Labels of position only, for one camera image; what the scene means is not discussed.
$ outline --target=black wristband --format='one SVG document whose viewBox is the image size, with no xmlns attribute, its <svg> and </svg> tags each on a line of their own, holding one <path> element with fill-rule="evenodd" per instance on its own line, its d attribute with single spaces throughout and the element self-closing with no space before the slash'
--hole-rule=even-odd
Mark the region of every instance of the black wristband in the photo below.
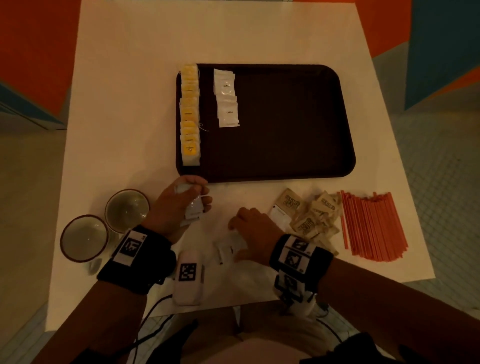
<svg viewBox="0 0 480 364">
<path fill-rule="evenodd" d="M 320 279 L 327 272 L 333 254 L 293 235 L 283 235 L 270 256 L 270 266 L 277 272 L 305 284 L 305 290 L 317 292 Z"/>
<path fill-rule="evenodd" d="M 159 280 L 169 276 L 177 262 L 171 243 L 164 236 L 139 225 L 122 241 L 97 275 L 133 293 L 147 294 Z"/>
</svg>

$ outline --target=brown rim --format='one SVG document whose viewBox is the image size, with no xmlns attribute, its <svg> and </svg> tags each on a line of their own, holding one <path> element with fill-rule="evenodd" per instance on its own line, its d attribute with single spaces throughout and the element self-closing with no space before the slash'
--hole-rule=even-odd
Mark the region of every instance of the brown rim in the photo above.
<svg viewBox="0 0 480 364">
<path fill-rule="evenodd" d="M 112 200 L 112 198 L 114 198 L 116 195 L 118 195 L 119 193 L 121 192 L 125 192 L 125 191 L 135 191 L 135 192 L 138 192 L 139 194 L 141 194 L 143 197 L 145 197 L 145 200 L 147 201 L 147 204 L 148 204 L 148 211 L 150 211 L 150 201 L 148 200 L 148 197 L 142 192 L 142 191 L 139 191 L 139 190 L 135 190 L 134 188 L 125 188 L 124 190 L 120 190 L 118 192 L 115 192 L 112 197 L 110 197 L 107 201 L 107 204 L 105 205 L 105 210 L 103 211 L 103 216 L 105 216 L 105 222 L 107 223 L 108 227 L 110 229 L 112 229 L 114 232 L 118 233 L 118 234 L 124 234 L 125 231 L 117 231 L 115 230 L 113 227 L 111 227 L 111 225 L 108 223 L 108 218 L 107 218 L 107 207 L 108 207 L 108 204 L 110 203 L 110 201 Z"/>
<path fill-rule="evenodd" d="M 105 231 L 107 232 L 107 237 L 106 237 L 106 239 L 105 239 L 105 244 L 103 244 L 102 249 L 100 249 L 100 251 L 99 251 L 95 256 L 93 256 L 93 257 L 91 257 L 91 258 L 88 258 L 88 259 L 86 259 L 86 260 L 73 259 L 73 258 L 69 257 L 69 256 L 67 255 L 67 253 L 65 252 L 65 250 L 63 249 L 63 235 L 64 235 L 65 231 L 68 229 L 68 227 L 69 227 L 75 220 L 78 220 L 78 219 L 80 219 L 80 218 L 96 218 L 97 220 L 99 220 L 99 221 L 103 224 L 103 226 L 105 227 Z M 61 232 L 61 236 L 60 236 L 60 250 L 61 250 L 63 256 L 64 256 L 65 258 L 67 258 L 68 260 L 71 260 L 72 262 L 75 262 L 75 263 L 86 263 L 86 262 L 89 262 L 89 261 L 92 260 L 92 259 L 95 259 L 95 258 L 98 257 L 100 254 L 102 254 L 102 252 L 103 252 L 103 251 L 105 250 L 105 248 L 107 247 L 108 238 L 109 238 L 108 227 L 107 227 L 107 225 L 105 224 L 105 222 L 104 222 L 101 218 L 99 218 L 97 215 L 91 215 L 91 214 L 80 215 L 80 216 L 77 216 L 76 218 L 74 218 L 72 221 L 70 221 L 70 222 L 67 224 L 67 226 L 65 226 L 65 227 L 63 228 L 63 231 Z"/>
</svg>

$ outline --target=table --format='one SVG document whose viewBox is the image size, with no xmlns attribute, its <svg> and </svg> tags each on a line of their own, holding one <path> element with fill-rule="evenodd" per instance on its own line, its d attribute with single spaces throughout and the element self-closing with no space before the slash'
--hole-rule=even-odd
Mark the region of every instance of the table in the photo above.
<svg viewBox="0 0 480 364">
<path fill-rule="evenodd" d="M 83 1 L 72 82 L 53 257 L 47 330 L 57 329 L 96 281 L 63 257 L 64 226 L 86 213 L 103 216 L 108 198 L 136 188 L 151 200 L 176 177 L 175 77 L 182 64 L 324 64 L 340 78 L 357 156 L 339 179 L 211 185 L 213 209 L 193 224 L 182 249 L 213 259 L 241 206 L 267 212 L 289 187 L 303 197 L 320 189 L 393 194 L 409 249 L 378 263 L 352 256 L 342 234 L 332 243 L 341 259 L 399 282 L 434 278 L 433 268 L 354 4 L 235 1 Z M 208 265 L 200 307 L 163 302 L 153 315 L 275 299 L 275 272 L 253 262 Z M 171 293 L 155 286 L 147 309 Z"/>
</svg>

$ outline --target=bundle of red stir sticks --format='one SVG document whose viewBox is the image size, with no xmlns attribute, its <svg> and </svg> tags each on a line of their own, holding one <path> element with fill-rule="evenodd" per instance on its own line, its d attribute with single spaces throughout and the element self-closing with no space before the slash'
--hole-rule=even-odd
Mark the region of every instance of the bundle of red stir sticks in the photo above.
<svg viewBox="0 0 480 364">
<path fill-rule="evenodd" d="M 377 262 L 391 262 L 401 258 L 407 251 L 408 244 L 392 194 L 373 193 L 373 197 L 366 198 L 344 191 L 341 194 L 345 215 L 342 216 L 345 249 L 348 249 L 349 238 L 353 255 Z"/>
</svg>

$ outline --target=tray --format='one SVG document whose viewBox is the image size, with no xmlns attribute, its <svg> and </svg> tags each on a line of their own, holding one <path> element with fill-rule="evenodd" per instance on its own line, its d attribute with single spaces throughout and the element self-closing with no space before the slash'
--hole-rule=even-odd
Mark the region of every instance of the tray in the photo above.
<svg viewBox="0 0 480 364">
<path fill-rule="evenodd" d="M 235 73 L 240 126 L 218 126 L 213 69 Z M 181 79 L 177 76 L 176 165 L 209 182 L 343 177 L 355 167 L 337 74 L 323 65 L 198 64 L 200 166 L 180 151 Z"/>
</svg>

